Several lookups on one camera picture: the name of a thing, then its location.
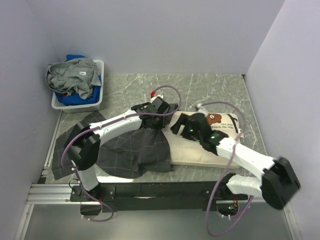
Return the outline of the cream bear print pillow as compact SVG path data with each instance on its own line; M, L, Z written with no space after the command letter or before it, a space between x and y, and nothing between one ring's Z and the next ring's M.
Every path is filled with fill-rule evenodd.
M175 112L169 124L162 129L169 144L171 163L173 165L225 168L228 159L206 151L193 140L183 138L181 136L183 126L180 127L178 134L172 133L171 127L177 122L181 114L190 116L193 112ZM206 119L212 130L224 132L232 138L238 135L241 128L239 118L234 113L208 113Z

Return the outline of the dark grey checked pillowcase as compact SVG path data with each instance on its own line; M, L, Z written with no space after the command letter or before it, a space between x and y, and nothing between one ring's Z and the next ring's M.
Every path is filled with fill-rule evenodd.
M62 167L61 157L65 149L65 143L74 128L80 121L96 123L104 121L105 117L94 111L76 120L56 140L51 171L54 180L60 180L73 172ZM99 173L115 177L136 179L146 172L170 173L174 171L171 163L170 145L164 133L160 129L138 129L129 131L104 143L99 149L95 167L99 167Z

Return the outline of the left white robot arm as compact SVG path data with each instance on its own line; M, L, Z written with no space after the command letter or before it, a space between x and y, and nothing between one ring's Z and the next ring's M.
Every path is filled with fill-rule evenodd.
M82 195L88 201L101 196L101 184L98 181L95 164L100 147L109 140L122 134L139 129L162 129L165 120L179 108L177 103L168 103L162 97L154 97L151 102L135 105L116 117L86 124L78 122L72 129L64 145L61 164L65 157L71 161L82 187Z

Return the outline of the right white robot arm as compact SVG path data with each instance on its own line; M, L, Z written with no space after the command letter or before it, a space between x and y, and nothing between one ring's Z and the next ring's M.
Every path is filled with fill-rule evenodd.
M235 195L263 198L272 208L281 210L300 190L301 184L289 162L256 152L220 130L212 129L203 113L182 113L171 126L173 134L197 141L206 151L233 162L252 173L252 177L233 174L219 187L222 198Z

